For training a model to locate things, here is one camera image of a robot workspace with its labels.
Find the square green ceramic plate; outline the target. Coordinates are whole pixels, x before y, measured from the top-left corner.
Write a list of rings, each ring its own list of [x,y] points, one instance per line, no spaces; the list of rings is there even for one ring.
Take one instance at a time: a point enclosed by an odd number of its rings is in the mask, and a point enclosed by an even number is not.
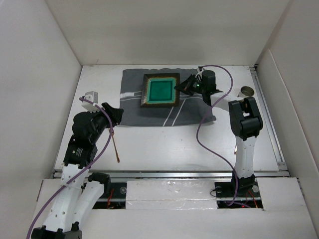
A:
[[[144,74],[142,108],[164,108],[179,105],[180,93],[175,89],[180,83],[180,73]]]

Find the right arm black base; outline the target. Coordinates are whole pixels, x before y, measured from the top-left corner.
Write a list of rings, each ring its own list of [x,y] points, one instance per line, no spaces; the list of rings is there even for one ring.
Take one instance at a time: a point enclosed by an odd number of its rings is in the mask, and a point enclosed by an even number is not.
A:
[[[210,195],[216,198],[218,209],[262,209],[262,199],[258,182],[253,174],[235,182],[233,175],[229,182],[215,182]]]

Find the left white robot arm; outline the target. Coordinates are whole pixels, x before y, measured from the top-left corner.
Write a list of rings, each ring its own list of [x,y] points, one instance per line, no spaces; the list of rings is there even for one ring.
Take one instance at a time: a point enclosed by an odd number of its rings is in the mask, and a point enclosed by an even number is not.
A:
[[[82,99],[86,111],[73,118],[72,136],[63,160],[60,188],[42,206],[34,221],[52,204],[42,226],[32,222],[28,239],[80,239],[84,222],[97,200],[112,194],[111,179],[105,173],[92,173],[91,166],[102,156],[96,143],[105,129],[113,134],[124,110],[108,103],[101,106]]]

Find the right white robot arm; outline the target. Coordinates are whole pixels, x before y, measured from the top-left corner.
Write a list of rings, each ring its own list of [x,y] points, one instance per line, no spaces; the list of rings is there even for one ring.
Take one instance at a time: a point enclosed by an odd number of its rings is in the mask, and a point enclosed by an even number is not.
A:
[[[236,161],[233,169],[237,179],[230,184],[231,192],[242,196],[249,189],[243,180],[251,178],[253,171],[254,147],[261,129],[262,117],[254,97],[237,98],[217,89],[215,72],[204,70],[196,75],[190,75],[175,89],[192,96],[198,93],[210,107],[214,106],[229,112],[230,127],[236,138]]]

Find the white and brown cup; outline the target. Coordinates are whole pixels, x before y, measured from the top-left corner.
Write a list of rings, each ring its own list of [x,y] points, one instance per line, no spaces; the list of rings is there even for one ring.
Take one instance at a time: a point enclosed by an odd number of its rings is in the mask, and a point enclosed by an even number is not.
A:
[[[254,96],[255,91],[253,88],[249,87],[249,86],[243,86],[239,93],[238,96],[239,98],[246,98],[246,97],[252,97]]]

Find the copper fork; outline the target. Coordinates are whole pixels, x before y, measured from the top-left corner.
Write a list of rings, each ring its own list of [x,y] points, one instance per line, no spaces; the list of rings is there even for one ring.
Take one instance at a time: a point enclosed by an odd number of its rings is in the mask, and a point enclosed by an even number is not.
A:
[[[120,158],[119,158],[119,154],[117,151],[116,142],[114,139],[114,132],[111,133],[111,137],[112,137],[112,142],[113,142],[113,146],[114,146],[114,150],[115,150],[116,161],[117,161],[117,163],[120,163]]]

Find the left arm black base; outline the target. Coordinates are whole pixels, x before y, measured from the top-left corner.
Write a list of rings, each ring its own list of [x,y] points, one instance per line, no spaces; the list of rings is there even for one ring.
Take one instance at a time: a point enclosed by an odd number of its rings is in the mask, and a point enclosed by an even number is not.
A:
[[[127,182],[111,183],[110,192],[101,196],[94,204],[93,209],[125,209]]]

